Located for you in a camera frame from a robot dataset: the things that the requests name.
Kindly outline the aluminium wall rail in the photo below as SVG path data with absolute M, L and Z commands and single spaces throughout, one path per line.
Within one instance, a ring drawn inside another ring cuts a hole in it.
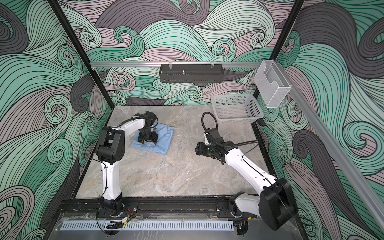
M 371 184 L 355 166 L 345 149 L 333 136 L 326 124 L 320 118 L 316 93 L 308 80 L 296 81 L 295 76 L 288 74 L 280 63 L 276 63 L 278 70 L 284 76 L 287 85 L 291 87 L 290 93 L 313 126 L 318 137 L 321 139 L 330 156 L 336 161 L 340 169 L 353 186 L 362 202 L 367 207 L 381 230 L 384 229 L 384 203 L 372 188 Z
M 223 68 L 255 69 L 262 63 L 248 62 L 147 62 L 147 61 L 95 61 L 90 62 L 92 68 L 159 68 L 161 65 L 222 65 Z

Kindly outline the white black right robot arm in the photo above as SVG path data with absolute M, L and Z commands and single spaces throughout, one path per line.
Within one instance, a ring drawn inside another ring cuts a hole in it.
M 229 200 L 229 209 L 235 218 L 245 214 L 261 217 L 276 231 L 296 214 L 296 201 L 291 185 L 284 178 L 277 179 L 253 163 L 231 141 L 225 142 L 218 129 L 205 130 L 206 141 L 195 148 L 198 156 L 218 160 L 236 170 L 257 192 L 257 195 L 238 193 Z

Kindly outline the light blue long sleeve shirt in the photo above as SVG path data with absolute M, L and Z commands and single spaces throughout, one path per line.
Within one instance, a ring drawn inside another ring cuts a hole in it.
M 131 147 L 142 151 L 165 155 L 171 145 L 172 136 L 174 134 L 174 127 L 158 124 L 155 131 L 159 135 L 156 144 L 147 142 L 144 144 L 139 143 L 138 137 L 140 132 L 137 131 L 133 138 L 133 142 L 131 143 Z

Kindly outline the black frame post right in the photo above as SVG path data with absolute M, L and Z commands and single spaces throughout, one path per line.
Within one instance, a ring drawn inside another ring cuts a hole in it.
M 293 63 L 299 53 L 299 34 L 292 34 L 291 31 L 304 8 L 305 1 L 266 1 L 265 5 L 274 18 L 275 29 L 279 36 L 272 41 L 273 49 L 269 58 L 259 60 L 258 63 L 275 61 L 286 68 Z

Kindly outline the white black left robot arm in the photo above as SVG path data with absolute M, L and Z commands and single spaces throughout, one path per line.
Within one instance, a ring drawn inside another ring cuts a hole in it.
M 96 155 L 102 166 L 103 193 L 99 197 L 101 206 L 113 217 L 118 217 L 124 210 L 122 191 L 120 188 L 120 161 L 125 155 L 125 138 L 138 133 L 138 142 L 157 143 L 157 116 L 153 112 L 135 114 L 116 127 L 104 126 L 96 144 Z

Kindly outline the black frame post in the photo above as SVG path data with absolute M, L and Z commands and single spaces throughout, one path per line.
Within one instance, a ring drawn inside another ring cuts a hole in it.
M 70 41 L 74 45 L 75 50 L 79 54 L 79 56 L 80 56 L 82 62 L 84 63 L 87 71 L 90 73 L 92 79 L 94 80 L 96 86 L 100 90 L 101 94 L 103 95 L 103 97 L 106 100 L 107 104 L 109 105 L 110 109 L 113 110 L 115 108 L 115 105 L 114 105 L 110 95 L 108 94 L 98 72 L 95 71 L 91 67 L 91 61 L 90 61 L 88 55 L 86 54 L 85 50 L 83 49 L 79 39 L 77 38 L 77 36 L 75 34 L 75 31 L 71 27 L 71 24 L 69 23 L 67 17 L 65 16 L 62 8 L 60 7 L 59 2 L 54 1 L 54 0 L 47 0 L 47 2 L 49 3 L 51 9 L 53 10 L 54 14 L 56 15 L 58 21 L 60 22 L 62 28 L 66 32 Z
M 304 8 L 305 1 L 266 1 L 265 5 L 274 18 L 275 29 L 279 36 L 272 41 L 273 49 L 269 58 L 259 60 L 258 63 L 275 61 L 286 68 L 293 63 L 299 53 L 299 34 L 292 34 L 291 31 Z

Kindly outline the black frame post left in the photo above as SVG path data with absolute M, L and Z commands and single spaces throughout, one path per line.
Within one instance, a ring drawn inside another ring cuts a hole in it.
M 60 22 L 62 28 L 66 32 L 70 41 L 74 45 L 75 50 L 79 54 L 79 56 L 80 56 L 82 62 L 84 63 L 87 71 L 90 73 L 92 79 L 94 80 L 96 86 L 100 90 L 101 94 L 103 95 L 103 97 L 106 100 L 107 104 L 109 105 L 110 109 L 113 110 L 115 108 L 115 105 L 114 105 L 110 95 L 108 94 L 98 72 L 95 71 L 91 67 L 91 61 L 90 61 L 88 55 L 86 54 L 85 50 L 83 49 L 79 39 L 77 38 L 77 36 L 75 34 L 75 31 L 71 27 L 71 24 L 69 23 L 67 17 L 65 16 L 62 8 L 60 7 L 59 2 L 54 1 L 54 0 L 47 0 L 47 2 L 49 3 L 51 9 L 53 10 L 54 14 L 56 15 L 58 21 Z

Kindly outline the black perforated wall tray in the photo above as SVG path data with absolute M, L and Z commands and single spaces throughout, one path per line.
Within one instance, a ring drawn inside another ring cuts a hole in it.
M 161 65 L 159 75 L 162 83 L 220 83 L 224 69 L 222 65 Z

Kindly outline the aluminium wall rail back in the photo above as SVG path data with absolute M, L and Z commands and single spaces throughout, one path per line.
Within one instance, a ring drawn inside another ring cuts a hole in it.
M 255 69 L 262 63 L 248 62 L 147 62 L 147 61 L 95 61 L 90 62 L 92 68 L 159 68 L 161 65 L 222 65 L 223 68 Z

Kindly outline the aluminium wall rail right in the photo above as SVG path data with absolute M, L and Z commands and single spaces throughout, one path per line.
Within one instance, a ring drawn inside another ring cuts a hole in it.
M 280 63 L 276 63 L 278 70 L 284 76 L 287 85 L 291 87 L 290 93 L 313 126 L 318 137 L 321 139 L 330 156 L 336 161 L 340 169 L 353 186 L 362 202 L 367 207 L 381 230 L 384 229 L 384 203 L 372 188 L 371 184 L 355 166 L 345 149 L 333 136 L 326 124 L 320 118 L 316 93 L 308 80 L 296 81 L 295 76 L 288 74 Z

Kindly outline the white plastic mesh basket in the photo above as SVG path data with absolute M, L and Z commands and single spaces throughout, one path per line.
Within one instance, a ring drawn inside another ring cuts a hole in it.
M 253 95 L 229 94 L 211 97 L 219 124 L 250 124 L 264 117 L 264 112 Z

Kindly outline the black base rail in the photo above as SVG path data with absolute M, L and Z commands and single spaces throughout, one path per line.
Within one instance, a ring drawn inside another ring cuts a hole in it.
M 61 212 L 96 213 L 97 217 L 143 219 L 152 214 L 203 214 L 208 217 L 242 221 L 259 216 L 279 227 L 296 215 L 295 200 L 280 196 L 256 196 L 239 192 L 233 196 L 122 197 L 107 200 L 74 199 L 62 201 Z

